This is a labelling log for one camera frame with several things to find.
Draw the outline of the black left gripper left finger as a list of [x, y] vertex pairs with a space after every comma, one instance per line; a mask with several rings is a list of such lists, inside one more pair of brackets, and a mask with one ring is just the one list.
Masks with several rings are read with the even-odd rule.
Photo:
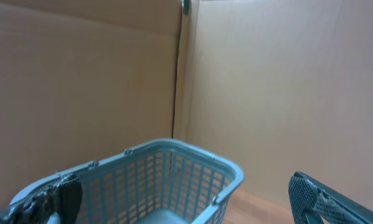
[[30, 198], [0, 214], [0, 224], [74, 224], [82, 204], [83, 190], [76, 174], [62, 177]]

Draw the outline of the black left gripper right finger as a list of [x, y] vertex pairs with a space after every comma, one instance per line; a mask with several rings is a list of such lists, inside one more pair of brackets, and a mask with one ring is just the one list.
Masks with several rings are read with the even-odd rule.
[[303, 172], [288, 184], [295, 224], [373, 224], [373, 211], [343, 196]]

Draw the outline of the grey plastic shopping basket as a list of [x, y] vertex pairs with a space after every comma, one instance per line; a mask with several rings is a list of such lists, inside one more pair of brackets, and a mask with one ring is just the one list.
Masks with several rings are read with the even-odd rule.
[[11, 203], [72, 173], [83, 189], [77, 223], [222, 223], [229, 197], [244, 180], [243, 170], [228, 159], [156, 139], [44, 177]]

